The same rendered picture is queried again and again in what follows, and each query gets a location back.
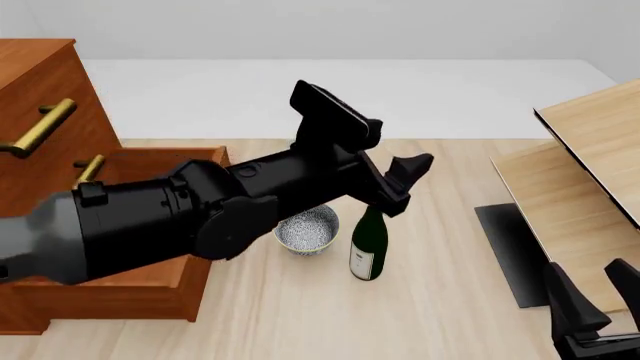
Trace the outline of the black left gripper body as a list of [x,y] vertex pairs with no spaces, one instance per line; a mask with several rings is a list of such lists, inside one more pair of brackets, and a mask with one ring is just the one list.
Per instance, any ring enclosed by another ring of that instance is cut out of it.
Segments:
[[400,178],[392,173],[392,167],[382,174],[364,151],[357,152],[355,157],[355,176],[349,196],[373,206],[389,218],[405,212],[411,195]]

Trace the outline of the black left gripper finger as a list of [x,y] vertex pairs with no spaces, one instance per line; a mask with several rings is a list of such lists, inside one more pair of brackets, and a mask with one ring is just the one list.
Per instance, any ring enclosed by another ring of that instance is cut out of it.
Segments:
[[411,158],[393,157],[384,179],[396,194],[407,194],[430,170],[433,161],[434,156],[428,153]]

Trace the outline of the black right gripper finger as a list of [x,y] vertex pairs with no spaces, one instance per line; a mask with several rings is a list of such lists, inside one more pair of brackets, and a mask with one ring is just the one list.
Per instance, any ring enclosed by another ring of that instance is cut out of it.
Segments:
[[635,323],[640,323],[640,271],[618,258],[605,267],[606,275],[624,300]]
[[599,338],[598,331],[612,320],[575,286],[558,263],[543,271],[551,312],[552,338]]

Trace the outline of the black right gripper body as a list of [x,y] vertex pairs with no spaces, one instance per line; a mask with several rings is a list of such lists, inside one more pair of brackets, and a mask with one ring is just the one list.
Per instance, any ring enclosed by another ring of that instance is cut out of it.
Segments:
[[640,333],[604,335],[579,341],[564,336],[554,341],[561,360],[640,360]]

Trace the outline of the dark green wine bottle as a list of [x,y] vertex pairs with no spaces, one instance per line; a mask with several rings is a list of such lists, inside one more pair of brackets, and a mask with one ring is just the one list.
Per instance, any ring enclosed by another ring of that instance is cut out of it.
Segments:
[[367,209],[352,233],[349,269],[362,281],[381,275],[388,248],[388,231],[383,213],[373,206]]

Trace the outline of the wooden cabinet drawer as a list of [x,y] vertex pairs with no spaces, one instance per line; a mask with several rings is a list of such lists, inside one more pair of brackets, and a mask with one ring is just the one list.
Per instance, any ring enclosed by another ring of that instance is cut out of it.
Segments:
[[[89,176],[106,185],[150,179],[182,161],[211,160],[230,165],[227,149],[124,148],[106,156]],[[76,286],[45,278],[8,284],[9,293],[28,314],[52,319],[196,320],[211,262],[184,256]]]

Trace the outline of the wooden cabinet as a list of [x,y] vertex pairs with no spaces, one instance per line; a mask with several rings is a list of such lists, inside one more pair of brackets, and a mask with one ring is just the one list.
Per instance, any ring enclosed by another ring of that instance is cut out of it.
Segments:
[[[32,155],[0,152],[0,217],[25,215],[56,191],[73,187],[90,161],[124,149],[70,39],[0,39],[0,143],[15,142],[64,98],[77,109]],[[39,335],[51,320],[28,314],[0,284],[0,335]]]

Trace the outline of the patterned bowl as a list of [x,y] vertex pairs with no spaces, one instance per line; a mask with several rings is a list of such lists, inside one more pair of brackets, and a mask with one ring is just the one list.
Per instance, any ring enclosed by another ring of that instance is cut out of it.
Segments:
[[332,245],[339,227],[336,212],[323,204],[281,221],[273,233],[279,244],[290,253],[314,256]]

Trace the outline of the pale wooden rack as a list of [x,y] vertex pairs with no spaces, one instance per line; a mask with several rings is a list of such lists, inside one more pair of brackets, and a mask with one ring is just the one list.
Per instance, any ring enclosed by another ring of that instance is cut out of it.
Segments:
[[640,269],[640,79],[534,115],[553,139],[494,169],[547,259],[601,311],[626,311],[604,268]]

